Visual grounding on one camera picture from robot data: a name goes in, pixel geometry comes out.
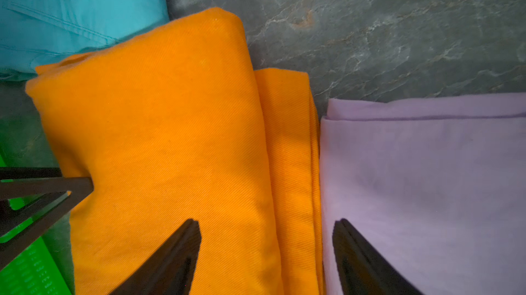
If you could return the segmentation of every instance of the folded purple cloth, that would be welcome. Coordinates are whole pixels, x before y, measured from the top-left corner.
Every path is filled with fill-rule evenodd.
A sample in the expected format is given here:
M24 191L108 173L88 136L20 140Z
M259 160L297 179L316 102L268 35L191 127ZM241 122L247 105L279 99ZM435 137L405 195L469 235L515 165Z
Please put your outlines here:
M329 295L342 218L426 295L526 293L526 94L332 99L320 173Z

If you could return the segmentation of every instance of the black metal bracket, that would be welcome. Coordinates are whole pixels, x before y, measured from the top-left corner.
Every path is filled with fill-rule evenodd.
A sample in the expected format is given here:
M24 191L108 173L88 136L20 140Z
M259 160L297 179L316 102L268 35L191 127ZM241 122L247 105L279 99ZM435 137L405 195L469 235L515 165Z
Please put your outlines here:
M90 178L62 178L58 168L0 168L0 236L56 200L63 200L12 239L0 244L0 270L50 226L93 192ZM41 195L18 210L8 199ZM199 223L186 220L146 262L110 295L188 295L201 247Z
M199 223L186 220L110 295L188 295L200 246Z
M6 267L47 229L93 192L90 178L61 178L58 168L0 168L0 236L8 233L56 200L56 206L37 218L8 242L0 244L0 270ZM11 209L8 199L40 195L18 210Z
M346 219L335 222L332 244L345 295L422 295Z

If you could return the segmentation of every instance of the fabric fold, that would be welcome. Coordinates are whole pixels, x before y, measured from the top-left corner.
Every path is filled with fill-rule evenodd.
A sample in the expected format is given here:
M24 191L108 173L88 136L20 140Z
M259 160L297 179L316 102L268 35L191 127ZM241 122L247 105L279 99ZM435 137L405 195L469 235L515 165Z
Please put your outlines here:
M109 293L188 218L192 294L323 290L308 77L255 75L239 18L209 9L37 72L26 91L62 173L95 186L70 218L78 295Z
M526 289L526 94L330 100L321 122L324 263L348 220L422 293Z

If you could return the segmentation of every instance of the green surface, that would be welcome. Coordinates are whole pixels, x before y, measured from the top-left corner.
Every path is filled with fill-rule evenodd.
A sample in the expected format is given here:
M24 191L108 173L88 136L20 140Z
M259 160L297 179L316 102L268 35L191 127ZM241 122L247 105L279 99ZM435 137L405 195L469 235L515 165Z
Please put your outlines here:
M22 198L10 200L12 209L26 205ZM22 224L0 237L0 243L9 241L29 226L33 220ZM1 295L70 295L61 273L49 251L39 237L8 266L0 271Z
M39 115L24 94L23 85L0 82L0 154L8 166L57 167ZM67 287L74 293L69 231L68 214L44 233L41 241L48 248ZM0 287L1 295L4 294L2 291L4 289Z

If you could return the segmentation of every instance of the green plastic tray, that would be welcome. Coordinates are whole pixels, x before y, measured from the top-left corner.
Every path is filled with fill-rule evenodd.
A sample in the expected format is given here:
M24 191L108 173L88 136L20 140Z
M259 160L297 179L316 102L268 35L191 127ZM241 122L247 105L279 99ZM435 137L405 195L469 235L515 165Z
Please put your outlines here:
M5 167L1 156L0 167ZM23 198L10 200L10 206L15 210L26 204ZM31 223L33 223L31 218L25 220L15 229L1 236L0 243L7 242ZM0 295L71 295L42 237L35 240L0 271Z

